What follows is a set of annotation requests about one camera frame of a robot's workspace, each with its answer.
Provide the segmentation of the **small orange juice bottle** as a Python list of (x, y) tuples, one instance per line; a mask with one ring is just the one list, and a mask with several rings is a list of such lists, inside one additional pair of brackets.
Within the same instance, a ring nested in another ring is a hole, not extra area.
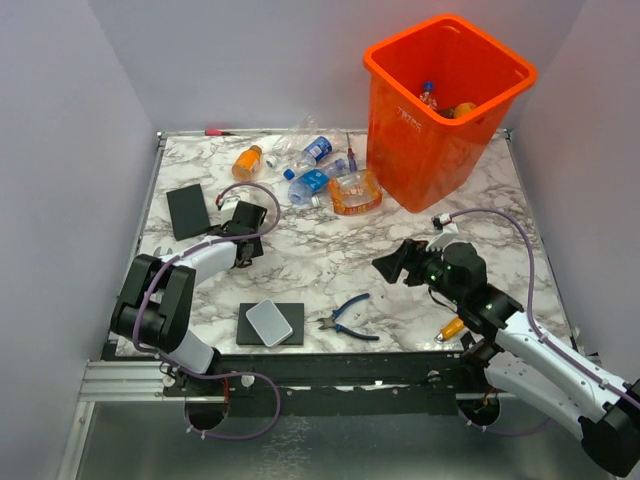
[(262, 148), (251, 145), (243, 151), (232, 166), (231, 173), (238, 182), (251, 182), (255, 179), (261, 165)]

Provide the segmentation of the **large crushed orange bottle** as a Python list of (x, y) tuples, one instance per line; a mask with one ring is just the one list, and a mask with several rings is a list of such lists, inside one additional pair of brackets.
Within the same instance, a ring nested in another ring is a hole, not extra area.
[(328, 189), (336, 214), (352, 216), (366, 213), (382, 203), (383, 194), (376, 176), (360, 170), (329, 180)]

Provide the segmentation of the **blue pepsi bottle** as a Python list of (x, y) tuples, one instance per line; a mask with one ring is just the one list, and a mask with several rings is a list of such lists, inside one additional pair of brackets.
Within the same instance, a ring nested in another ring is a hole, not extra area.
[(425, 104), (432, 110), (436, 111), (438, 109), (438, 102), (437, 102), (434, 91), (435, 91), (434, 83), (431, 81), (425, 82), (423, 84), (422, 93), (419, 95), (419, 99), (423, 104)]

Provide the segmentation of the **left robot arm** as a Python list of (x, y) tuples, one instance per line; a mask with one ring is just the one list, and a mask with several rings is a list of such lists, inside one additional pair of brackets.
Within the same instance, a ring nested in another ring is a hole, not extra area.
[(244, 268), (263, 254), (258, 230), (267, 209), (240, 201), (227, 222), (199, 243), (164, 256), (136, 256), (115, 304), (110, 331), (187, 370), (186, 382), (206, 395), (220, 385), (220, 352), (189, 327), (194, 289), (227, 270)]

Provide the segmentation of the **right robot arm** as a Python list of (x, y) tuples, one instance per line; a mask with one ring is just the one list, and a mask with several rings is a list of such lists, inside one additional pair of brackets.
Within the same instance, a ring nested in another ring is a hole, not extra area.
[(487, 280), (486, 263), (469, 243), (432, 249), (408, 239), (373, 260), (390, 284), (402, 272), (408, 286), (426, 285), (456, 306), (481, 341), (466, 351), (461, 383), (513, 394), (551, 417), (608, 473), (625, 477), (639, 462), (639, 384), (579, 354), (530, 319), (511, 296)]

